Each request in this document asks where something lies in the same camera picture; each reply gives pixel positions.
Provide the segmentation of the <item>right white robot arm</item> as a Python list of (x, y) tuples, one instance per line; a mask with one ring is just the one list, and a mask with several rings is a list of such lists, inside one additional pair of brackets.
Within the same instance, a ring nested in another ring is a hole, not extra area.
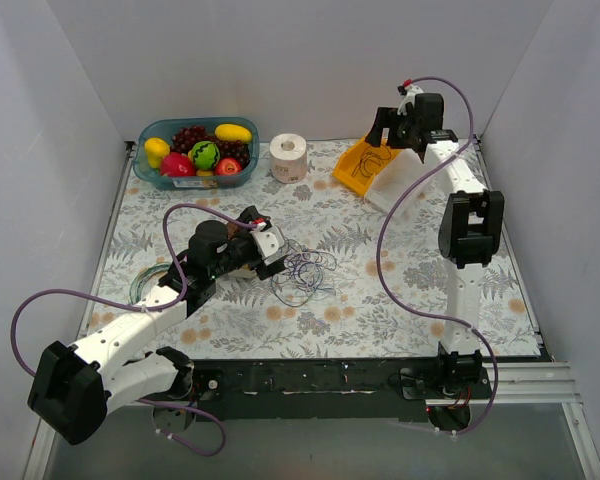
[(385, 139), (388, 147), (411, 150), (421, 162), (420, 178), (397, 198), (387, 221), (430, 180), (436, 180), (447, 197), (438, 232), (438, 249), (448, 268), (447, 307), (438, 318), (446, 326), (436, 356), (405, 377), (420, 390), (435, 389), (451, 398), (488, 381), (481, 354), (488, 343), (476, 324), (481, 283), (500, 246), (505, 200), (476, 178), (462, 157), (468, 146), (443, 127), (442, 95), (413, 86), (399, 91), (400, 105), (378, 109), (365, 141), (377, 147)]

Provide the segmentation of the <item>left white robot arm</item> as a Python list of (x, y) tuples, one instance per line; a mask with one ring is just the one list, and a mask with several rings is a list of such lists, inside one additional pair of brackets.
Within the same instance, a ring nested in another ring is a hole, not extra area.
[(148, 396), (182, 400), (193, 388), (194, 362), (162, 347), (136, 359), (148, 343), (183, 322), (216, 292), (218, 278), (248, 267), (261, 280), (284, 268), (279, 228), (252, 223), (200, 223), (186, 250), (130, 312), (69, 346), (56, 341), (42, 353), (27, 404), (69, 444), (91, 437), (106, 417)]

